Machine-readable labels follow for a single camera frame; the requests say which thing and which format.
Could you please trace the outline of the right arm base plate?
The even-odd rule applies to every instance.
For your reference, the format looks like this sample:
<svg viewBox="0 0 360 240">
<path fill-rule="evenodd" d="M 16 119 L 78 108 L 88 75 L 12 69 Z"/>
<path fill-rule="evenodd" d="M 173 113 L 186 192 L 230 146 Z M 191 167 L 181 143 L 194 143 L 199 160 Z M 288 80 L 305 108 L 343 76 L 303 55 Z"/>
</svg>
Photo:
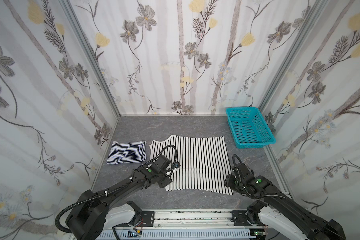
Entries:
<svg viewBox="0 0 360 240">
<path fill-rule="evenodd" d="M 257 226 L 258 217 L 252 211 L 232 211 L 231 222 L 235 227 Z"/>
</svg>

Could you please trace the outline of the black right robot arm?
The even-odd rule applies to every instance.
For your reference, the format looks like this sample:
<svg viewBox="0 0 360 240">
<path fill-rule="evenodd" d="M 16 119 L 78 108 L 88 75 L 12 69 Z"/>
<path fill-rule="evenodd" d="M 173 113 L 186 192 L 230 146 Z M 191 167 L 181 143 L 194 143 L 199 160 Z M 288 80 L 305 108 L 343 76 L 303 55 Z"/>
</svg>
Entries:
<svg viewBox="0 0 360 240">
<path fill-rule="evenodd" d="M 225 186 L 254 202 L 247 208 L 251 225 L 269 226 L 290 240 L 344 240 L 343 227 L 335 220 L 311 213 L 282 193 L 270 180 L 256 177 L 251 168 L 234 154 L 232 174 Z"/>
</svg>

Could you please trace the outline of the black white striped tank top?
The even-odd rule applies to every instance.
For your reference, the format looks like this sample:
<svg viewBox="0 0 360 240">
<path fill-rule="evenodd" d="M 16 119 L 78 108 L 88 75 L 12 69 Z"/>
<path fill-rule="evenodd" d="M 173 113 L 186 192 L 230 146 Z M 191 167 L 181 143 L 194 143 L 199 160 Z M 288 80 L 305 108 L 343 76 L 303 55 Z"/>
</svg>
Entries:
<svg viewBox="0 0 360 240">
<path fill-rule="evenodd" d="M 173 182 L 166 191 L 202 190 L 224 195 L 233 195 L 225 186 L 225 179 L 231 173 L 231 164 L 224 137 L 191 138 L 171 135 L 168 139 L 150 144 L 151 158 L 168 145 L 178 151 L 180 167 L 174 171 Z"/>
</svg>

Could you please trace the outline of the blue white striped tank top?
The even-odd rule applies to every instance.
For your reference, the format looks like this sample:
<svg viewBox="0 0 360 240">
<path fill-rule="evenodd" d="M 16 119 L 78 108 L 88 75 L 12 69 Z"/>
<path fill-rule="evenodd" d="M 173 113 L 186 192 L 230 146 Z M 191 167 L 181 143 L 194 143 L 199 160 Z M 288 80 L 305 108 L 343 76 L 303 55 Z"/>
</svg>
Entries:
<svg viewBox="0 0 360 240">
<path fill-rule="evenodd" d="M 106 163 L 108 165 L 143 163 L 147 160 L 146 141 L 111 145 Z"/>
</svg>

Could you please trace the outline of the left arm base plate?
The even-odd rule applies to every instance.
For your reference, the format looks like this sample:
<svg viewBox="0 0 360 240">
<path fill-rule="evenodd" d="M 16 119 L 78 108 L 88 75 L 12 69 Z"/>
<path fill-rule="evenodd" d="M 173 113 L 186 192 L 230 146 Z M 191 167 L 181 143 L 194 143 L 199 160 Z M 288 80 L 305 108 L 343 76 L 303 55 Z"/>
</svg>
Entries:
<svg viewBox="0 0 360 240">
<path fill-rule="evenodd" d="M 142 211 L 135 214 L 133 218 L 133 227 L 153 227 L 155 219 L 154 211 Z"/>
</svg>

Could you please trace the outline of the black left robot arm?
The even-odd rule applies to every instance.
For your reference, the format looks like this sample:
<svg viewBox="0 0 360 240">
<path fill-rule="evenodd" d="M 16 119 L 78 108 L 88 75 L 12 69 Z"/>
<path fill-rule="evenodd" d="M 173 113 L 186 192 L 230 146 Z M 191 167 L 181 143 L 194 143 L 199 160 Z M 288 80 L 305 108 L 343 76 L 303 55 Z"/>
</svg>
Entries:
<svg viewBox="0 0 360 240">
<path fill-rule="evenodd" d="M 171 176 L 179 167 L 177 148 L 167 145 L 123 181 L 96 193 L 88 190 L 81 194 L 76 203 L 57 214 L 55 226 L 61 232 L 73 234 L 78 240 L 95 240 L 110 222 L 107 215 L 118 202 L 154 184 L 165 188 L 173 182 Z"/>
</svg>

